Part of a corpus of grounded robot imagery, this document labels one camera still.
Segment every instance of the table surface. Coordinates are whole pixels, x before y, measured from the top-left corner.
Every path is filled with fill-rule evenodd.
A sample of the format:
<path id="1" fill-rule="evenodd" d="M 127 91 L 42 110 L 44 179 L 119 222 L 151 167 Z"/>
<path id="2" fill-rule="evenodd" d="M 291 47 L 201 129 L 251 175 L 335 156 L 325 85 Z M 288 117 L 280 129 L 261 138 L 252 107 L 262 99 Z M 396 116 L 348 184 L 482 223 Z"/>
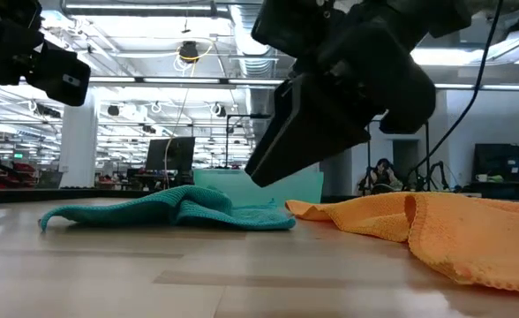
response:
<path id="1" fill-rule="evenodd" d="M 88 229 L 0 205 L 0 317 L 512 317 L 519 293 L 461 286 L 407 246 L 298 222 L 291 231 Z"/>

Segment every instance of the microfiber cloth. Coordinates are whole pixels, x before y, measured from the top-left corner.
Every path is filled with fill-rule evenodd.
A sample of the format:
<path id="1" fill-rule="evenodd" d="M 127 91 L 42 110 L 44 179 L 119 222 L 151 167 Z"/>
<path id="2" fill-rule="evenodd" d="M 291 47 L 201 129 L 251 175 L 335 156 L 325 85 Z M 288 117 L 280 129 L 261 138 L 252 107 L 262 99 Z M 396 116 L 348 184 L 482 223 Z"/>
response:
<path id="1" fill-rule="evenodd" d="M 52 216 L 62 216 L 85 225 L 126 226 L 136 224 L 202 224 L 203 219 L 235 225 L 244 230 L 287 230 L 295 225 L 276 205 L 232 207 L 223 193 L 184 185 L 107 207 L 64 206 L 45 214 L 39 221 L 43 231 Z"/>
<path id="2" fill-rule="evenodd" d="M 459 284 L 519 291 L 519 202 L 453 193 L 385 193 L 336 204 L 287 201 L 297 217 L 408 242 L 410 251 Z"/>

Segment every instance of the teal plastic box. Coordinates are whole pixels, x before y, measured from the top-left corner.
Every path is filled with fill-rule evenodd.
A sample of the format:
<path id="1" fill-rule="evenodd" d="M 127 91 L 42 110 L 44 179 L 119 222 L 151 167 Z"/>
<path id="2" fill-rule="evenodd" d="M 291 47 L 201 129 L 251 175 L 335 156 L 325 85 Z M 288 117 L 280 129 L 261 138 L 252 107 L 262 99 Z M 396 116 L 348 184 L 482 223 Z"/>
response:
<path id="1" fill-rule="evenodd" d="M 284 207 L 287 200 L 320 203 L 324 182 L 324 174 L 313 170 L 301 170 L 264 188 L 242 170 L 194 170 L 193 175 L 196 186 L 226 193 L 235 207 L 270 202 Z"/>

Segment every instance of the orange towel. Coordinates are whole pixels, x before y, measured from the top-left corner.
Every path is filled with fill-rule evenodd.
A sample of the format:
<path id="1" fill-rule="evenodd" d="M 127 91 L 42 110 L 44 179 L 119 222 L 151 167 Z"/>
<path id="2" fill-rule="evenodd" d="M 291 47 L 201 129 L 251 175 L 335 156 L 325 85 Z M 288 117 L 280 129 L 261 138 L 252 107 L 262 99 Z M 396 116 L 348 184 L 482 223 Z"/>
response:
<path id="1" fill-rule="evenodd" d="M 459 284 L 519 291 L 519 203 L 452 193 L 386 193 L 336 204 L 287 201 L 296 217 L 408 241 L 418 259 Z"/>

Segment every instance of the person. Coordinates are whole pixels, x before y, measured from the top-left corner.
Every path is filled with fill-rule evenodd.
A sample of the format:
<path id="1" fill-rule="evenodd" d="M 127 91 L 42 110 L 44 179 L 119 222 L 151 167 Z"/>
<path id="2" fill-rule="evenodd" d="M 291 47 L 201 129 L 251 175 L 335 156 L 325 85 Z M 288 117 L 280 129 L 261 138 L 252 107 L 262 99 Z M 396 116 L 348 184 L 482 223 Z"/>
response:
<path id="1" fill-rule="evenodd" d="M 393 164 L 386 159 L 381 158 L 377 162 L 375 168 L 370 171 L 371 183 L 370 185 L 388 185 L 397 184 L 399 180 L 395 176 L 395 172 L 393 171 Z"/>

